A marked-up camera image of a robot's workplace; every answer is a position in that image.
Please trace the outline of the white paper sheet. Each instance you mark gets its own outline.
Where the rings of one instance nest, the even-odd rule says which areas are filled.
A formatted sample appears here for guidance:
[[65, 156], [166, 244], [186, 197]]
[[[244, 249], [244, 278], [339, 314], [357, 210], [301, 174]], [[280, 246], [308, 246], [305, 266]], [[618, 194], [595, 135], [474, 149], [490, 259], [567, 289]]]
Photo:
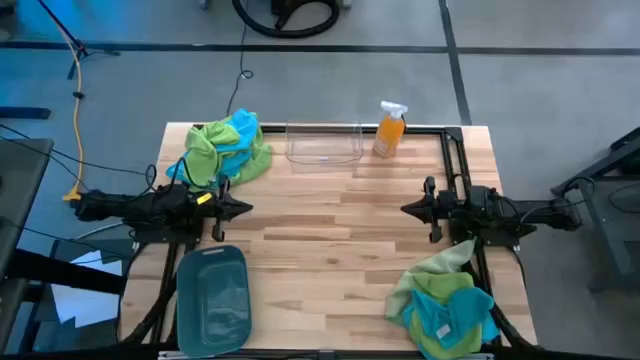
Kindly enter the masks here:
[[[100, 251], [86, 253], [73, 264], [111, 273], [122, 274], [122, 261], [104, 262]], [[116, 317], [119, 296], [92, 290], [82, 290], [65, 285], [51, 285], [54, 303], [61, 323], [74, 320], [76, 328], [111, 320]]]

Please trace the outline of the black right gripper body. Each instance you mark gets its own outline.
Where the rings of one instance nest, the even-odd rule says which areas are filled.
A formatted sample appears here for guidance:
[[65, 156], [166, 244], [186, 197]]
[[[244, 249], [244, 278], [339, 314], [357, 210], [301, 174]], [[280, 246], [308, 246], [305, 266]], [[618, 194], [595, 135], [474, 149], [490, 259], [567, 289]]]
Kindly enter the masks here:
[[456, 192], [444, 190], [435, 194], [436, 184], [433, 176], [426, 178], [423, 189], [426, 201], [426, 222], [431, 225], [430, 242], [438, 243], [443, 238], [443, 230], [439, 225], [439, 220], [448, 221], [449, 235], [454, 244], [467, 240], [468, 234], [463, 227], [461, 218], [464, 202], [458, 199]]

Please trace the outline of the black support beam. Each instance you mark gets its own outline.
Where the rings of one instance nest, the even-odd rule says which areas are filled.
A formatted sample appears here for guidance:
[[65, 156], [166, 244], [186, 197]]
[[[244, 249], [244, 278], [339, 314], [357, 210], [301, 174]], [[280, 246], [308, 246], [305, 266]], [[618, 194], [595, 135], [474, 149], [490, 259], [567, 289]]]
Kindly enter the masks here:
[[0, 278], [26, 279], [83, 290], [120, 294], [126, 285], [122, 275], [64, 262], [16, 249], [0, 272]]

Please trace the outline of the clear plastic basket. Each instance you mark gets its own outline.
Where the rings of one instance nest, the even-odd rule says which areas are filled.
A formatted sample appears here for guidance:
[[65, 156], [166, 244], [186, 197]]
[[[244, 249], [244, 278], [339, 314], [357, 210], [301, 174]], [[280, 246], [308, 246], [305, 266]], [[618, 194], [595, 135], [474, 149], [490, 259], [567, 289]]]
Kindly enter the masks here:
[[346, 165], [363, 154], [360, 123], [287, 123], [287, 159], [296, 165]]

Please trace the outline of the dark flat bar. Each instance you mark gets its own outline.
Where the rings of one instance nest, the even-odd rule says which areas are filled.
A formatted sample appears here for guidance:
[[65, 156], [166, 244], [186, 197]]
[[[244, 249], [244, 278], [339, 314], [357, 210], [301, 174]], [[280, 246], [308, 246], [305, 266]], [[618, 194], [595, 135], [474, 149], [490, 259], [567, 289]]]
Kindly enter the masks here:
[[48, 108], [0, 106], [0, 118], [46, 120], [50, 115]]

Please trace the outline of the grey side table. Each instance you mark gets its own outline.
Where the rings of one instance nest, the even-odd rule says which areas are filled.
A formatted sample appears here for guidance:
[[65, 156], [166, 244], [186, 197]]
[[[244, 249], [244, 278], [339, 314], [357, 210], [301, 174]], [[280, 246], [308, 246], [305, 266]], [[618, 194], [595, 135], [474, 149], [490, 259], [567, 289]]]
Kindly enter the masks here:
[[0, 356], [28, 287], [29, 260], [18, 242], [53, 148], [51, 139], [0, 140]]

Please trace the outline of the black tripod stand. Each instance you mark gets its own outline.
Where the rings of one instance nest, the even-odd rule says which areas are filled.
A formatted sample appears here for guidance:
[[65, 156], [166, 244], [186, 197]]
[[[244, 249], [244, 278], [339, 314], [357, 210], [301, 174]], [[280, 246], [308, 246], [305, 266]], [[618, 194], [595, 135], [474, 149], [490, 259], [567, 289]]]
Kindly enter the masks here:
[[74, 56], [73, 62], [70, 66], [67, 79], [72, 80], [75, 75], [80, 75], [80, 63], [83, 59], [89, 58], [92, 55], [102, 54], [107, 56], [120, 56], [121, 53], [113, 50], [104, 50], [97, 49], [96, 51], [90, 52], [85, 43], [81, 40], [77, 39], [72, 35], [72, 33], [67, 29], [67, 27], [60, 21], [60, 19], [54, 14], [54, 12], [50, 9], [50, 7], [44, 2], [44, 0], [37, 0], [39, 5], [44, 9], [49, 18], [54, 22], [57, 30], [61, 34], [62, 38], [65, 40], [66, 44], [70, 47], [71, 53]]

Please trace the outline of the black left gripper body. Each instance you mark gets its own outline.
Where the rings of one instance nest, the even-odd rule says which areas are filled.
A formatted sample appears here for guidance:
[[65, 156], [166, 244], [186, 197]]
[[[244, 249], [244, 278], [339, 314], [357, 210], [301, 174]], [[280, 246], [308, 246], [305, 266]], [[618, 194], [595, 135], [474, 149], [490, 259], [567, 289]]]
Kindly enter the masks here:
[[196, 217], [214, 218], [215, 223], [211, 236], [215, 241], [224, 241], [225, 232], [222, 222], [226, 216], [225, 196], [228, 193], [228, 178], [223, 177], [217, 192], [194, 193], [191, 203], [194, 207], [193, 214]]

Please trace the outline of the black aluminium table frame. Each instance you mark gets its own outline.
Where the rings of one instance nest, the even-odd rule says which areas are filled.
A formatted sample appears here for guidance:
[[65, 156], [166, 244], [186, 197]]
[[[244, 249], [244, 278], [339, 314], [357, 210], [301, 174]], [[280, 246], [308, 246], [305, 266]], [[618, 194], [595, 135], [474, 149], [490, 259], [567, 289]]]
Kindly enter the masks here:
[[483, 126], [411, 126], [396, 155], [365, 153], [358, 162], [305, 168], [287, 159], [285, 129], [264, 128], [272, 168], [237, 186], [253, 205], [227, 225], [227, 241], [249, 268], [252, 332], [240, 355], [321, 360], [414, 358], [407, 332], [385, 320], [384, 298], [402, 273], [440, 252], [428, 228], [401, 206], [463, 173], [498, 187]]

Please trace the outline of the black metal stand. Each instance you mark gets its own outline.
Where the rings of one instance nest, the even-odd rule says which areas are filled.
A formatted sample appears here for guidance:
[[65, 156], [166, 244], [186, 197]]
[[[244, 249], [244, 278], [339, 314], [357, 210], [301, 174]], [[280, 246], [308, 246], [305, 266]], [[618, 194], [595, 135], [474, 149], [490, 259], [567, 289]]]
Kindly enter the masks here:
[[604, 254], [606, 269], [593, 292], [640, 292], [640, 127], [609, 147], [609, 153], [551, 188], [555, 195], [576, 189]]

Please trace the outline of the orange spray bottle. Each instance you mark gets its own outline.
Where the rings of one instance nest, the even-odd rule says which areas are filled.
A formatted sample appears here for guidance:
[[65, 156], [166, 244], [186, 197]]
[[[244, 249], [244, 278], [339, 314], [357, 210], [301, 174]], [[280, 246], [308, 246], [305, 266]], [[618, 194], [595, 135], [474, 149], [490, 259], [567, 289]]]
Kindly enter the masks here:
[[378, 125], [372, 150], [380, 157], [389, 158], [395, 155], [404, 134], [406, 127], [404, 115], [408, 107], [390, 101], [382, 101], [380, 106], [384, 116]]

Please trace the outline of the teal plastic basket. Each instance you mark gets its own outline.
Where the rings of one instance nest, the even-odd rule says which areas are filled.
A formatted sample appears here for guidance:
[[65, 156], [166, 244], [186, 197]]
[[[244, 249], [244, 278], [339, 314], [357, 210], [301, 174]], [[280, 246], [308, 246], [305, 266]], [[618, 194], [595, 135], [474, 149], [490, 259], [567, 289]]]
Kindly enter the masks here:
[[252, 331], [248, 268], [232, 245], [193, 251], [177, 275], [177, 343], [186, 356], [213, 357], [244, 346]]

